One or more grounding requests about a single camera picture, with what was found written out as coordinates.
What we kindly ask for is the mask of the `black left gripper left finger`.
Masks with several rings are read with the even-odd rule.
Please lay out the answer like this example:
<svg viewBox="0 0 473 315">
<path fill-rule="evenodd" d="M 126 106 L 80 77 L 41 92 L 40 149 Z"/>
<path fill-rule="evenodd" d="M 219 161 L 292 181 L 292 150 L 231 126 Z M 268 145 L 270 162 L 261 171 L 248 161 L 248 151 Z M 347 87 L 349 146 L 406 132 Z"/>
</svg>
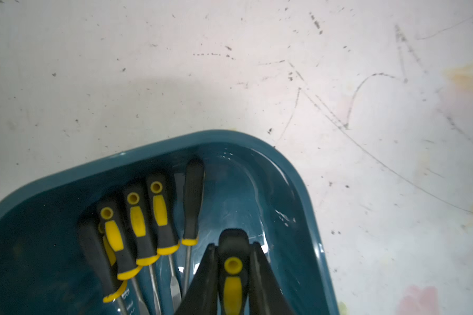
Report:
<svg viewBox="0 0 473 315">
<path fill-rule="evenodd" d="M 209 244 L 174 315 L 218 313 L 218 247 Z"/>
</svg>

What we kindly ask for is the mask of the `file with black yellow handle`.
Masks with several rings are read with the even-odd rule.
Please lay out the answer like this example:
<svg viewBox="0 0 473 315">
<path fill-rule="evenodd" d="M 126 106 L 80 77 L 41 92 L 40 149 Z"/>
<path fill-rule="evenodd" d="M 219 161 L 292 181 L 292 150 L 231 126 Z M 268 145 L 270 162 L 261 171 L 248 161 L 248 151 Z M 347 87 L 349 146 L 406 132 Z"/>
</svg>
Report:
<svg viewBox="0 0 473 315">
<path fill-rule="evenodd" d="M 222 314 L 243 314 L 248 295 L 250 242 L 238 228 L 224 230 L 218 244 L 218 293 Z"/>
</svg>

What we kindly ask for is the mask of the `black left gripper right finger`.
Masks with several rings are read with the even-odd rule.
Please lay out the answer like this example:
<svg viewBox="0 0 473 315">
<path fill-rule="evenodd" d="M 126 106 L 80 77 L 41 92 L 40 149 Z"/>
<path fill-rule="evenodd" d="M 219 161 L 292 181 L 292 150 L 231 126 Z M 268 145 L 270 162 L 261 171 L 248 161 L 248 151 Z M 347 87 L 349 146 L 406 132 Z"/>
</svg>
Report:
<svg viewBox="0 0 473 315">
<path fill-rule="evenodd" d="M 257 242 L 250 246 L 248 296 L 250 314 L 295 314 L 281 291 L 261 245 Z"/>
</svg>

